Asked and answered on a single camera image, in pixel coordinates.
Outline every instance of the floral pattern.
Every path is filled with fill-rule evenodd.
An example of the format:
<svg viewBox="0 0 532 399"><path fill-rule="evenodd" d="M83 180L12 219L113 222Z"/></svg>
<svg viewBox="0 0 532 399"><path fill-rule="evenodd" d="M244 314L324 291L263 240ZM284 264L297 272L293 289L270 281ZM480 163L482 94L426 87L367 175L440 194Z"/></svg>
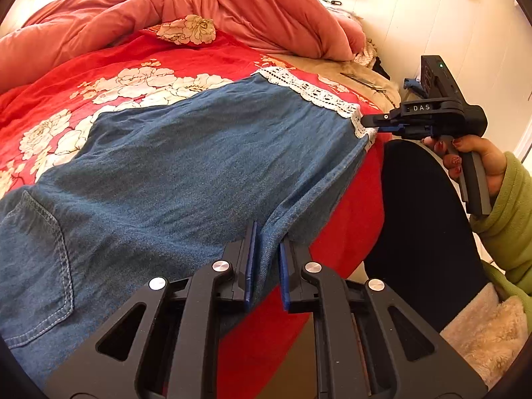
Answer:
<svg viewBox="0 0 532 399"><path fill-rule="evenodd" d="M370 102L368 99L366 99L364 96L361 96L360 94L358 94L357 92L353 91L353 94L358 98L358 100L360 100L361 102L364 102L366 103L367 105L371 106L373 109L377 109L380 111L380 108L375 105L373 102Z"/></svg>
<svg viewBox="0 0 532 399"><path fill-rule="evenodd" d="M276 58L269 57L267 55L261 55L261 61L254 62L257 67L268 67L268 66L277 66L282 67L283 69L294 70L294 66L287 66L285 62L277 60Z"/></svg>
<svg viewBox="0 0 532 399"><path fill-rule="evenodd" d="M212 19L202 18L198 15L187 15L184 19L176 19L170 23L159 26L157 36L174 44L195 45L210 44L216 39L216 30Z"/></svg>
<svg viewBox="0 0 532 399"><path fill-rule="evenodd" d="M6 164L5 170L0 171L0 198L2 198L13 184L13 174L19 174L26 165L21 163L17 168L14 167L15 161L10 161Z"/></svg>
<svg viewBox="0 0 532 399"><path fill-rule="evenodd" d="M26 132L19 146L20 151L24 153L22 160L27 161L31 156L42 152L54 136L68 127L70 115L68 109L63 109Z"/></svg>
<svg viewBox="0 0 532 399"><path fill-rule="evenodd" d="M349 93L349 89L346 86L339 84L338 82L331 81L330 79L325 78L321 75L318 75L318 79L324 84L327 84L329 87L331 87L331 90L333 90L335 93Z"/></svg>
<svg viewBox="0 0 532 399"><path fill-rule="evenodd" d="M161 62L158 62L156 58L150 58L150 61L140 63L141 66L160 66Z"/></svg>
<svg viewBox="0 0 532 399"><path fill-rule="evenodd" d="M153 93L157 87L172 84L177 79L173 73L172 69L155 69L150 66L124 69L114 78L96 81L94 89L103 93L92 102L99 105L119 97L136 98Z"/></svg>
<svg viewBox="0 0 532 399"><path fill-rule="evenodd" d="M60 138L54 153L48 155L44 153L43 155L39 155L37 157L35 165L30 171L30 174L33 174L35 171L37 171L35 174L35 181L37 181L41 175L45 171L49 170L52 166L67 163L74 158L78 151L81 150L85 142L87 142L90 128L100 114L104 112L116 112L126 108L139 108L139 105L133 100L123 102L118 106L105 105L94 114L82 119L73 130L65 133ZM43 150L43 152L48 152L49 150L50 147L48 147L46 150Z"/></svg>
<svg viewBox="0 0 532 399"><path fill-rule="evenodd" d="M147 94L140 101L140 106L171 105L179 100L192 97L200 91L212 90L230 84L231 82L230 79L222 78L219 75L209 75L207 73L201 73L195 78L191 76L177 78L172 85Z"/></svg>

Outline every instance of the white lace trim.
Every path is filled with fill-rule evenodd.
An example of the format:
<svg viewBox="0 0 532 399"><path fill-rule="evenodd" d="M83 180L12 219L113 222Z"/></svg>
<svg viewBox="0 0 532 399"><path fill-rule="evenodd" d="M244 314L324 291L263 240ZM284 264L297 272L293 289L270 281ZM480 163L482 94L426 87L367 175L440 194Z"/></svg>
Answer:
<svg viewBox="0 0 532 399"><path fill-rule="evenodd" d="M350 103L341 100L340 97L332 94L330 91L310 84L310 82L302 81L283 67L263 67L255 73L260 73L272 84L289 87L298 93L303 99L312 102L317 106L336 111L341 117L350 118L353 127L355 128L355 136L362 139L367 135L369 138L369 142L364 149L368 151L373 145L377 130L373 128L367 129L360 123L362 113L360 112L360 105L358 103Z"/></svg>

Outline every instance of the back pocket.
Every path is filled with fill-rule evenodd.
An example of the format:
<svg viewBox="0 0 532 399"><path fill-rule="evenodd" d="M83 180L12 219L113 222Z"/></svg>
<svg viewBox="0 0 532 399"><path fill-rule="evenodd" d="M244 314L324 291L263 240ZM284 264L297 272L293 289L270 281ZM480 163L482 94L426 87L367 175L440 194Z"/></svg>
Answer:
<svg viewBox="0 0 532 399"><path fill-rule="evenodd" d="M24 191L0 222L0 334L26 345L74 310L65 240L54 216Z"/></svg>

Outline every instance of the denim fabric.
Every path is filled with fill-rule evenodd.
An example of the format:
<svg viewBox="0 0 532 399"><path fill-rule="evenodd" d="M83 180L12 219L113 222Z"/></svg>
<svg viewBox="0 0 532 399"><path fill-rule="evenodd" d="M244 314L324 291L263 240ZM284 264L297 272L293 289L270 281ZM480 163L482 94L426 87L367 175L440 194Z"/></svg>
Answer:
<svg viewBox="0 0 532 399"><path fill-rule="evenodd" d="M364 156L349 119L256 74L171 106L103 113L71 162L0 200L0 333L46 377L140 286L191 276L262 226L310 244Z"/></svg>

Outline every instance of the gripper handle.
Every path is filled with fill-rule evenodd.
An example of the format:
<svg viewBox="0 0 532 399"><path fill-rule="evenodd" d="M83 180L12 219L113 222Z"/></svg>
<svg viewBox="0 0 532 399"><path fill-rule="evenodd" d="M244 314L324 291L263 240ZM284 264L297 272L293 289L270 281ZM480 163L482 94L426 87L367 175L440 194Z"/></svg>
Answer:
<svg viewBox="0 0 532 399"><path fill-rule="evenodd" d="M445 142L449 153L462 158L462 173L459 177L460 194L465 210L473 216L488 216L491 213L486 171L477 152L461 153L452 144L451 136L440 138Z"/></svg>

